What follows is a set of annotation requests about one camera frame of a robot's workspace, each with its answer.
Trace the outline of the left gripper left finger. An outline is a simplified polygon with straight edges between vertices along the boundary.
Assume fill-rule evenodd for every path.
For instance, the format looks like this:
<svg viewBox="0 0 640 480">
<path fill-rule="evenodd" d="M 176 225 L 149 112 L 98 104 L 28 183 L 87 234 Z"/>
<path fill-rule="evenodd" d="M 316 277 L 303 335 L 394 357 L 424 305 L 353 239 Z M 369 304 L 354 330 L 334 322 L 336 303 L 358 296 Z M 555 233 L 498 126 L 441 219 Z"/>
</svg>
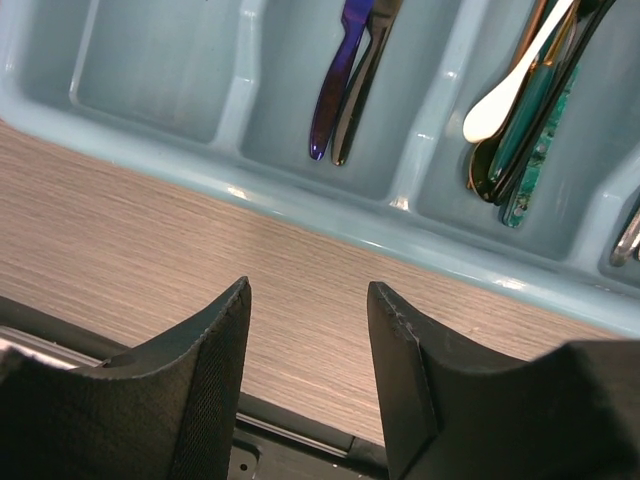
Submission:
<svg viewBox="0 0 640 480">
<path fill-rule="evenodd" d="M 1 357 L 5 479 L 223 479 L 251 315 L 238 279 L 210 305 L 96 367 Z"/>
</svg>

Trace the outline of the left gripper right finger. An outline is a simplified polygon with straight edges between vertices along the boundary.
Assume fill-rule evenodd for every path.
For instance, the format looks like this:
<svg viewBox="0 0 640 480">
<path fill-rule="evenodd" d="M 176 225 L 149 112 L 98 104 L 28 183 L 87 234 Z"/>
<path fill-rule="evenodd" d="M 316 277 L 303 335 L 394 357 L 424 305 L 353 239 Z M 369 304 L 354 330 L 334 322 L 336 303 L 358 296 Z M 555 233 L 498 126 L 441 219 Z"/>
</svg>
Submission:
<svg viewBox="0 0 640 480">
<path fill-rule="evenodd" d="M 391 478 L 638 477 L 637 341 L 570 341 L 524 361 L 382 282 L 367 318 Z"/>
</svg>

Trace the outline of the black spoon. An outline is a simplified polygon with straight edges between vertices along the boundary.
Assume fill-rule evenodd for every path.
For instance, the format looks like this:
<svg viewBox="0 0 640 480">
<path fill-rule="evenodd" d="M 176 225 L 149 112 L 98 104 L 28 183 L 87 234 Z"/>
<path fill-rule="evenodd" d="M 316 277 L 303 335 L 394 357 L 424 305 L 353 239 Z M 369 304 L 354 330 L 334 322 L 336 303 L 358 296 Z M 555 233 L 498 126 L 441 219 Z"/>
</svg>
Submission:
<svg viewBox="0 0 640 480">
<path fill-rule="evenodd" d="M 556 2 L 548 1 L 544 21 Z M 562 93 L 565 83 L 571 76 L 590 37 L 612 5 L 611 1 L 573 1 L 569 11 L 547 39 L 536 59 L 531 63 L 509 115 L 500 129 L 492 137 L 478 143 L 472 143 L 474 149 L 469 160 L 467 187 L 480 199 L 487 203 L 499 205 L 506 199 L 510 190 L 514 188 L 516 180 L 524 171 L 528 155 L 532 152 L 534 144 L 547 122 L 558 97 Z M 555 67 L 550 88 L 510 165 L 504 170 L 499 180 L 496 183 L 492 183 L 488 179 L 489 167 L 529 80 L 531 69 L 538 62 L 540 53 L 546 47 L 549 48 L 546 60 L 553 60 Z"/>
</svg>

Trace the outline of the white ceramic spoon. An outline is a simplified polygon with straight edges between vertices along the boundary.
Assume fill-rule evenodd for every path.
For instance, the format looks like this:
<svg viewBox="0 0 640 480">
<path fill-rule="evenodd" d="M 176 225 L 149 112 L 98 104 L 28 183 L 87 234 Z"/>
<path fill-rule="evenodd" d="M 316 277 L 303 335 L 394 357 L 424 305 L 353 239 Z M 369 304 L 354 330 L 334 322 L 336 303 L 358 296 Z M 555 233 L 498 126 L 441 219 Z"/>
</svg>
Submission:
<svg viewBox="0 0 640 480">
<path fill-rule="evenodd" d="M 469 143 L 492 137 L 509 115 L 531 63 L 569 11 L 572 0 L 558 0 L 516 66 L 467 113 L 463 136 Z"/>
</svg>

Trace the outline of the blue plastic cutlery tray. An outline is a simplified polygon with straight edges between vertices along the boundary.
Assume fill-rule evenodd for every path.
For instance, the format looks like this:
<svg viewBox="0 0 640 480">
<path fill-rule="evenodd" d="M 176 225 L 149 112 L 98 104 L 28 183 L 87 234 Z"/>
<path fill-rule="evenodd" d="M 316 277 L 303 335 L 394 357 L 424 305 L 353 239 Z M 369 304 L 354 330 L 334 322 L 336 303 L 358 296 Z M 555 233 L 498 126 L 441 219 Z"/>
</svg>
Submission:
<svg viewBox="0 0 640 480">
<path fill-rule="evenodd" d="M 1 117 L 639 333 L 635 1 L 5 1 Z"/>
</svg>

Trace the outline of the black knife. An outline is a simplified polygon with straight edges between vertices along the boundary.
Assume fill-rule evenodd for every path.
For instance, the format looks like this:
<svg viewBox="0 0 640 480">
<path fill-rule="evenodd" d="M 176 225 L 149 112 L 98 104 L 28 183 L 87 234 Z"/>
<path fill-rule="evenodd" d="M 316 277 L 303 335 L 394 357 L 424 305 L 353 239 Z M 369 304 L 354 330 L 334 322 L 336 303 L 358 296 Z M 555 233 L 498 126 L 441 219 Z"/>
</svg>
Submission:
<svg viewBox="0 0 640 480">
<path fill-rule="evenodd" d="M 341 166 L 348 159 L 382 54 L 402 0 L 376 0 L 366 24 L 370 42 L 347 88 L 335 128 L 331 161 Z"/>
</svg>

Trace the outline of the purple handled utensil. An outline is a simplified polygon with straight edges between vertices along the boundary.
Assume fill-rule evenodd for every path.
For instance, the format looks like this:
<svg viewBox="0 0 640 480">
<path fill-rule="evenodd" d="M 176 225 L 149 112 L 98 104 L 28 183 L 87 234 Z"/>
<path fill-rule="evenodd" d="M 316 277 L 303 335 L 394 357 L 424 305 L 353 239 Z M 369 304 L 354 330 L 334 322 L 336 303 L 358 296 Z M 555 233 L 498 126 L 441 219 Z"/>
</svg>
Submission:
<svg viewBox="0 0 640 480">
<path fill-rule="evenodd" d="M 344 3 L 341 14 L 344 37 L 327 70 L 311 122 L 309 155 L 313 160 L 322 159 L 331 139 L 373 3 L 373 0 L 347 0 Z"/>
</svg>

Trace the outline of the gold spoon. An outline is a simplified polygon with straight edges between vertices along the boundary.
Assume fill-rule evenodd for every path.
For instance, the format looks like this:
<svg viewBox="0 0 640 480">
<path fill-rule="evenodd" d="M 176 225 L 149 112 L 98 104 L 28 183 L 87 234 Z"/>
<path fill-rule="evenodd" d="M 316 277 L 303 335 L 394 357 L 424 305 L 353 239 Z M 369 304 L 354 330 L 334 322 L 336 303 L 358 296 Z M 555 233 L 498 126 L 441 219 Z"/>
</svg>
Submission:
<svg viewBox="0 0 640 480">
<path fill-rule="evenodd" d="M 533 41 L 541 23 L 544 21 L 545 11 L 547 9 L 547 0 L 535 0 L 533 6 L 531 7 L 531 11 L 525 23 L 525 27 L 523 32 L 518 40 L 516 45 L 513 58 L 509 65 L 509 69 L 513 69 L 518 62 L 521 60 L 522 56 L 526 52 L 527 48 Z"/>
</svg>

